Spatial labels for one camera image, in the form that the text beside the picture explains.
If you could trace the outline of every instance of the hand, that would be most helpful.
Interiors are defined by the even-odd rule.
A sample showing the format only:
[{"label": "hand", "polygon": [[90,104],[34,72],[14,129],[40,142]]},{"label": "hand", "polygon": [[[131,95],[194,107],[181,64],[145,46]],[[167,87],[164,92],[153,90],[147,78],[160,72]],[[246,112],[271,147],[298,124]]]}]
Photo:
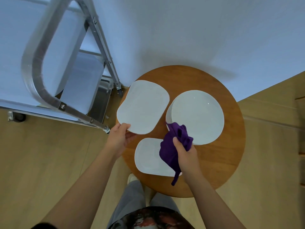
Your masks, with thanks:
[{"label": "hand", "polygon": [[127,144],[136,137],[133,132],[127,132],[129,127],[130,124],[117,123],[110,130],[105,149],[111,152],[116,159],[122,155]]},{"label": "hand", "polygon": [[173,144],[178,152],[178,162],[185,181],[188,183],[193,177],[201,176],[197,150],[192,145],[189,151],[186,151],[182,143],[176,138],[173,138]]}]

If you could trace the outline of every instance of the cart handle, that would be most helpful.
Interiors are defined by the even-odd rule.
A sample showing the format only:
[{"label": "cart handle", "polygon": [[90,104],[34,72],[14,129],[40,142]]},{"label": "cart handle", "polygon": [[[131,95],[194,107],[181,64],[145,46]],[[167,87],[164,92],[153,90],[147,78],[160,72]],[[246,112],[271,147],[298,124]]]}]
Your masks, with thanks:
[{"label": "cart handle", "polygon": [[42,64],[46,51],[71,1],[51,0],[49,3],[23,53],[21,60],[23,80],[30,94],[41,104],[51,109],[65,112],[68,115],[78,118],[85,124],[93,125],[109,133],[110,129],[107,125],[98,122],[66,103],[63,103],[58,98],[51,96],[43,83]]}]

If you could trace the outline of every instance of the gray pants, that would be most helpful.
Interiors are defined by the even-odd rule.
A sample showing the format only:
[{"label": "gray pants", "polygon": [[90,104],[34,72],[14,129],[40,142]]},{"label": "gray pants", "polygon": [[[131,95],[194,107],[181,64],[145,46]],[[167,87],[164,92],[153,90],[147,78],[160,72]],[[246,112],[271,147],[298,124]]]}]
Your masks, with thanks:
[{"label": "gray pants", "polygon": [[[177,211],[180,214],[180,211],[173,199],[170,196],[166,196],[161,193],[156,193],[156,195],[150,201],[150,206],[163,206]],[[124,193],[109,220],[107,228],[109,228],[110,225],[117,220],[123,218],[125,215],[144,207],[146,207],[146,202],[141,182],[130,182],[126,186]]]}]

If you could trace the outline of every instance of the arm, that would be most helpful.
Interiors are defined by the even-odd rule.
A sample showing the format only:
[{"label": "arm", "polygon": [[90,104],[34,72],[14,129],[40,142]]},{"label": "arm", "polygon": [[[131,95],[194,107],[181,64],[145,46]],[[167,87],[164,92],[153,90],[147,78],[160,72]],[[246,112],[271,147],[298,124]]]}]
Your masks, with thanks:
[{"label": "arm", "polygon": [[245,228],[202,175],[195,147],[192,146],[186,152],[176,137],[173,138],[173,143],[178,151],[184,179],[195,197],[206,228]]},{"label": "arm", "polygon": [[111,129],[104,149],[42,222],[60,229],[91,227],[112,167],[135,137],[131,132],[126,133],[129,127],[130,124],[123,123]]}]

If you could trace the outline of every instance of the forearm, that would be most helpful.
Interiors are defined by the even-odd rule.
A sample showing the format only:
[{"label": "forearm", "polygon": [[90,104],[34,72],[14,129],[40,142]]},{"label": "forearm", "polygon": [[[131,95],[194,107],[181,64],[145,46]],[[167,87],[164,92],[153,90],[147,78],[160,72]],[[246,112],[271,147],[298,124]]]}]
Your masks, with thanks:
[{"label": "forearm", "polygon": [[42,222],[59,229],[90,228],[115,160],[111,151],[101,151]]},{"label": "forearm", "polygon": [[188,184],[207,229],[245,228],[201,173],[189,178]]}]

